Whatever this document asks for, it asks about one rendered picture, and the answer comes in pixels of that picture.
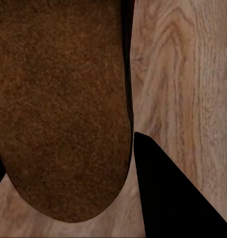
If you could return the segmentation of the sandal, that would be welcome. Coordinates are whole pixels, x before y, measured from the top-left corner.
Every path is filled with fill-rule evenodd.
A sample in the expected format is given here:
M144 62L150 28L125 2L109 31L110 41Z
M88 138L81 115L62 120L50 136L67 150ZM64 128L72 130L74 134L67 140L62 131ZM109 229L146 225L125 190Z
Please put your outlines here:
M134 143L135 0L0 0L0 159L21 197L65 223L106 210Z

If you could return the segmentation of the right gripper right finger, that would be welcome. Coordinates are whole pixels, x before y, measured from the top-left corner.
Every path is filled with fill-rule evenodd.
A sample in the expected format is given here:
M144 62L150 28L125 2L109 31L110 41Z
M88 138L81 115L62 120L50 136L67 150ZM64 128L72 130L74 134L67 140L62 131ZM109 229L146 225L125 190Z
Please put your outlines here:
M134 133L146 238L227 238L227 222L148 135Z

